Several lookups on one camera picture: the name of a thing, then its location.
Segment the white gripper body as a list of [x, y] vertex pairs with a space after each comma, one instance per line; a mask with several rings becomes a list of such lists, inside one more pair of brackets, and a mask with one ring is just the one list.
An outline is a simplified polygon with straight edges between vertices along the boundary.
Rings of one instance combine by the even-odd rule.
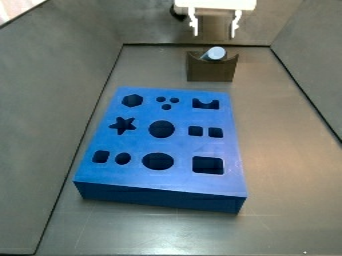
[[256, 0], [173, 0], [177, 7], [223, 10], [253, 10]]

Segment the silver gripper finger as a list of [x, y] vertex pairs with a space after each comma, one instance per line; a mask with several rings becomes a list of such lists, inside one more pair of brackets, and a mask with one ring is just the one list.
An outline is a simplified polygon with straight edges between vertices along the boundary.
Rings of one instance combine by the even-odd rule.
[[229, 38], [235, 38], [236, 30], [239, 28], [239, 20], [241, 18], [241, 10], [235, 10], [232, 15], [232, 21], [229, 25]]
[[194, 7], [188, 7], [188, 17], [189, 22], [188, 25], [193, 29], [193, 36], [197, 36], [197, 18], [194, 16]]

